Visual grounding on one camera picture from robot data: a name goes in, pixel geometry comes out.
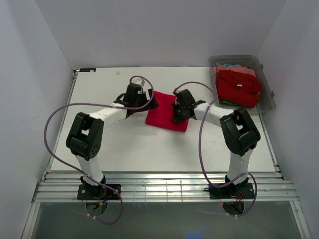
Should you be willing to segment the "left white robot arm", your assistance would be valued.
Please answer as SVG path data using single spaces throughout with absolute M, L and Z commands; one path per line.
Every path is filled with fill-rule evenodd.
M 149 98 L 140 83 L 129 83 L 126 92 L 119 95 L 109 108 L 76 115 L 66 146 L 78 160 L 83 171 L 81 183 L 93 198 L 100 199 L 106 193 L 106 187 L 102 184 L 105 183 L 105 176 L 97 159 L 104 129 L 134 113 L 156 109 L 159 105 L 154 90 L 148 89 L 148 93 Z

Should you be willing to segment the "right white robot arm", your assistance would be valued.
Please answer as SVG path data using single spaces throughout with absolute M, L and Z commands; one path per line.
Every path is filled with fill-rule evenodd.
M 247 172 L 250 157 L 261 139 L 251 116 L 245 108 L 227 110 L 203 100 L 196 101 L 189 90 L 175 90 L 173 94 L 176 96 L 175 102 L 172 103 L 174 122 L 188 119 L 201 121 L 198 150 L 203 173 L 205 169 L 201 154 L 201 137 L 204 123 L 221 128 L 226 146 L 230 151 L 229 168 L 224 184 L 217 185 L 210 182 L 209 185 L 219 195 L 238 197 L 248 186 Z

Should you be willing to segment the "crimson red t shirt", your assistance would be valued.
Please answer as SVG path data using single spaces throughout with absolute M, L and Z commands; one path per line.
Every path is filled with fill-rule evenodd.
M 157 91 L 155 91 L 154 97 L 159 106 L 148 111 L 145 124 L 177 132 L 186 132 L 188 120 L 173 122 L 172 104 L 175 102 L 176 97 Z

